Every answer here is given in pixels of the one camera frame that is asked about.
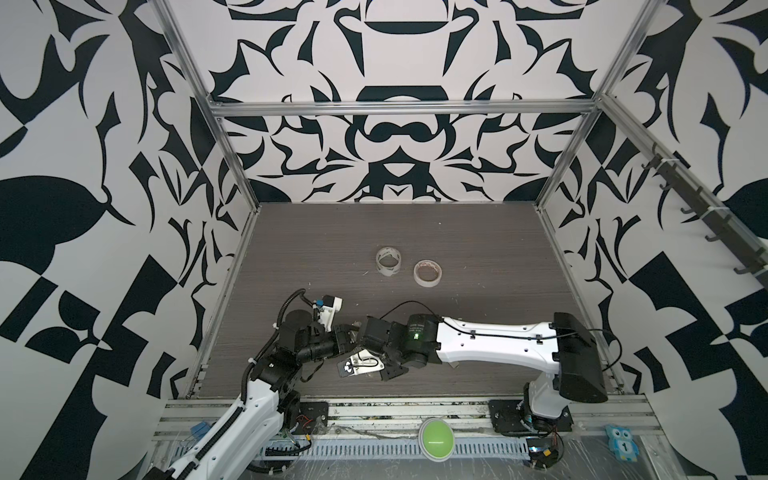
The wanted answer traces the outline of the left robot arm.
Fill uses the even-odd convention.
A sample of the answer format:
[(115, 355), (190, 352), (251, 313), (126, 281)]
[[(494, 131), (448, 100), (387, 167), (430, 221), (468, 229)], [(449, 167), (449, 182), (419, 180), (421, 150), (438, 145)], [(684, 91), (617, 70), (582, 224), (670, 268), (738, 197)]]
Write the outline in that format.
[(299, 413), (295, 389), (303, 366), (353, 351), (359, 327), (325, 327), (319, 316), (294, 310), (265, 347), (248, 361), (240, 394), (201, 440), (171, 466), (152, 467), (146, 479), (237, 479), (257, 454)]

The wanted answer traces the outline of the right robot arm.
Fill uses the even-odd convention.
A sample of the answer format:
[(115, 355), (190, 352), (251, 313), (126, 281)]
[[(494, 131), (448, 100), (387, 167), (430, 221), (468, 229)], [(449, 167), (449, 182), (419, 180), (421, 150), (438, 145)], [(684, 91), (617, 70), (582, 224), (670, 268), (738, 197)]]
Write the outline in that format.
[(492, 408), (494, 429), (502, 435), (549, 433), (564, 422), (572, 404), (608, 400), (597, 341), (566, 312), (527, 325), (472, 323), (432, 314), (414, 314), (404, 324), (370, 317), (358, 344), (366, 358), (377, 359), (384, 381), (428, 364), (463, 361), (538, 371), (516, 406)]

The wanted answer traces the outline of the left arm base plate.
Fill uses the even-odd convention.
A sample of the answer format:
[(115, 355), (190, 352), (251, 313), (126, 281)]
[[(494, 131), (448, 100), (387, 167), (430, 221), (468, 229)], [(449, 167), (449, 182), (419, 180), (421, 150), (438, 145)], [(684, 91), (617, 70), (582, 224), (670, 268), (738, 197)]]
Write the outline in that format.
[(313, 434), (327, 426), (328, 416), (328, 402), (301, 401), (285, 412), (284, 427), (292, 434)]

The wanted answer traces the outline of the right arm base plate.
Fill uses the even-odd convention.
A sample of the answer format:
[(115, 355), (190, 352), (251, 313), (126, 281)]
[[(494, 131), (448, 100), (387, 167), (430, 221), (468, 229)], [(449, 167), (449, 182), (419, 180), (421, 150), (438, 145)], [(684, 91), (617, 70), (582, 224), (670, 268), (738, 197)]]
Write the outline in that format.
[(555, 431), (572, 431), (573, 419), (568, 407), (556, 419), (534, 415), (523, 400), (490, 400), (488, 409), (493, 430), (503, 436), (544, 437)]

